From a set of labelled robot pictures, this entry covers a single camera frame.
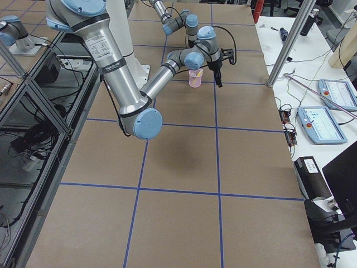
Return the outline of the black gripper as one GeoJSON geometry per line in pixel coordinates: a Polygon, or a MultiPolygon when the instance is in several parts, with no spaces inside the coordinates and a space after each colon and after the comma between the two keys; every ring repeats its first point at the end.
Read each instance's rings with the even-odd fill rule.
{"type": "Polygon", "coordinates": [[[208,62],[208,68],[214,72],[215,84],[219,88],[221,88],[223,86],[222,80],[221,80],[221,72],[220,72],[222,65],[223,64],[222,64],[221,60],[208,62]]]}
{"type": "Polygon", "coordinates": [[[194,41],[191,41],[191,40],[188,41],[188,45],[189,45],[190,47],[193,47],[193,46],[194,46],[194,43],[195,43],[194,41]]]}

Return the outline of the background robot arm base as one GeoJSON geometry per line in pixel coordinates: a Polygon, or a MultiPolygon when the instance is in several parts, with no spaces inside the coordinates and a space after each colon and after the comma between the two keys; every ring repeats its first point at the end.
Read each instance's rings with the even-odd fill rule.
{"type": "Polygon", "coordinates": [[[1,42],[14,56],[35,56],[47,41],[47,37],[31,36],[17,16],[1,18],[1,42]]]}

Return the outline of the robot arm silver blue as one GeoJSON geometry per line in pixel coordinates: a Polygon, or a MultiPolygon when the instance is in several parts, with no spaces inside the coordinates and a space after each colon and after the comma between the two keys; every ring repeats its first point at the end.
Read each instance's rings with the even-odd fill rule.
{"type": "Polygon", "coordinates": [[[197,33],[199,29],[199,20],[196,14],[191,13],[187,9],[181,12],[173,7],[166,7],[163,1],[150,0],[148,4],[142,1],[148,7],[153,8],[162,22],[162,29],[166,36],[172,35],[174,32],[185,29],[185,46],[192,48],[197,40],[197,33]]]}
{"type": "Polygon", "coordinates": [[[150,4],[159,15],[166,35],[186,27],[190,47],[169,53],[157,73],[139,89],[109,28],[106,1],[46,1],[48,27],[84,40],[104,82],[119,103],[120,128],[126,136],[142,140],[159,134],[163,119],[150,105],[182,67],[197,70],[207,63],[216,85],[222,86],[223,50],[218,46],[214,28],[199,27],[197,15],[186,9],[172,18],[162,1],[150,4]]]}

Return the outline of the black monitor on arm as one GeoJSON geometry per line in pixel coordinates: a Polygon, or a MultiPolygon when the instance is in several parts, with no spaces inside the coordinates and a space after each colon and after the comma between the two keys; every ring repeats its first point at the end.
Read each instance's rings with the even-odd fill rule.
{"type": "Polygon", "coordinates": [[[342,214],[326,212],[311,201],[305,201],[307,219],[314,243],[324,246],[327,253],[354,250],[356,235],[356,143],[353,143],[322,168],[331,193],[342,214]]]}

